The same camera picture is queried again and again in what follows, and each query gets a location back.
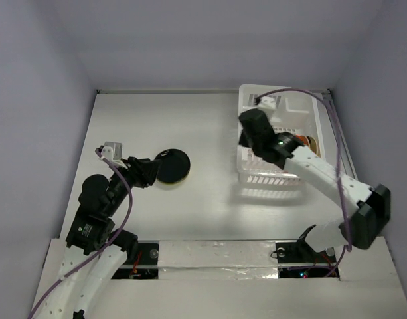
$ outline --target dish rack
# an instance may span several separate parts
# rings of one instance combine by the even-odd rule
[[[268,91],[284,86],[263,86],[243,84],[239,89],[238,113],[255,108],[254,99]],[[323,135],[316,99],[300,92],[281,92],[272,97],[276,101],[274,111],[264,110],[276,133],[290,132],[295,135],[311,136],[317,142],[317,153],[325,159]],[[238,125],[238,137],[242,127]],[[250,148],[238,146],[237,169],[239,180],[248,188],[273,188],[301,184],[300,178],[287,173],[274,164],[266,163],[256,157]]]

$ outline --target gray wall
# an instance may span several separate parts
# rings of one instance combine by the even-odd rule
[[[392,191],[385,234],[407,294],[407,0],[385,1],[334,98],[359,178]]]
[[[326,88],[382,0],[53,2],[97,88]]]
[[[95,97],[50,9],[0,0],[1,319],[31,308]]]

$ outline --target purple cable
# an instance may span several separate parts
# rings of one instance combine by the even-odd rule
[[[330,107],[330,105],[326,104],[323,99],[319,98],[316,96],[314,93],[306,90],[302,90],[300,88],[280,88],[278,90],[273,90],[269,91],[266,93],[263,93],[258,96],[258,98],[263,98],[265,96],[275,94],[275,93],[280,93],[280,92],[301,92],[307,95],[312,96],[314,99],[316,99],[318,102],[322,103],[324,107],[327,110],[327,113],[330,115],[330,118],[332,119],[333,123],[333,132],[335,133],[337,137],[337,155],[336,155],[336,178],[337,178],[337,189],[339,191],[339,199],[341,202],[341,209],[342,209],[342,215],[343,215],[343,223],[345,225],[345,233],[346,233],[346,240],[348,241],[348,245],[343,245],[343,250],[341,253],[341,256],[339,257],[338,261],[336,262],[336,265],[330,270],[330,272],[325,276],[329,277],[333,272],[336,270],[336,268],[339,266],[339,263],[342,261],[343,256],[345,255],[345,251],[351,251],[352,250],[352,242],[351,242],[351,228],[349,226],[349,220],[348,220],[348,214],[347,214],[347,209],[345,206],[345,195],[343,194],[343,188],[342,188],[342,179],[341,179],[341,158],[342,158],[342,151],[341,151],[341,146],[343,145],[343,140],[340,137],[340,128],[339,128],[339,119],[336,116],[336,113],[334,113],[333,109]],[[313,265],[310,268],[325,268],[326,266],[317,266]],[[291,267],[293,269],[301,269],[302,267]]]
[[[102,246],[102,248],[100,248],[98,251],[96,251],[93,255],[91,255],[89,258],[87,258],[85,261],[83,261],[82,263],[80,263],[78,266],[76,266],[75,268],[73,268],[71,271],[69,271],[68,273],[66,273],[64,275],[65,280],[67,278],[69,278],[70,276],[72,276],[75,272],[77,272],[78,270],[80,270],[82,267],[86,266],[88,263],[90,263],[92,260],[94,260],[97,256],[99,256],[104,249],[106,249],[108,246],[110,246],[113,241],[116,239],[116,237],[119,236],[119,234],[121,233],[122,229],[125,227],[126,222],[129,219],[129,216],[131,215],[131,210],[132,210],[132,202],[133,202],[133,198],[132,198],[132,191],[131,191],[131,187],[128,185],[128,182],[125,180],[125,178],[122,176],[122,174],[118,171],[118,169],[116,168],[116,166],[114,164],[112,164],[110,161],[108,161],[106,158],[103,157],[103,155],[100,153],[99,149],[96,148],[96,154],[99,158],[102,159],[102,161],[104,163],[106,163],[109,168],[119,177],[119,179],[122,181],[122,183],[125,185],[127,191],[128,191],[128,195],[129,195],[129,206],[128,206],[128,210],[126,213],[125,218],[123,219],[119,229],[114,233],[114,235],[109,239],[109,241],[104,244]],[[61,284],[63,281],[58,279],[44,294],[43,296],[38,300],[38,302],[34,305],[34,307],[32,308],[31,312],[28,315],[27,319],[32,319],[35,312],[37,312],[39,306],[44,302],[44,300],[51,294],[51,292],[57,288],[57,286],[59,284]]]

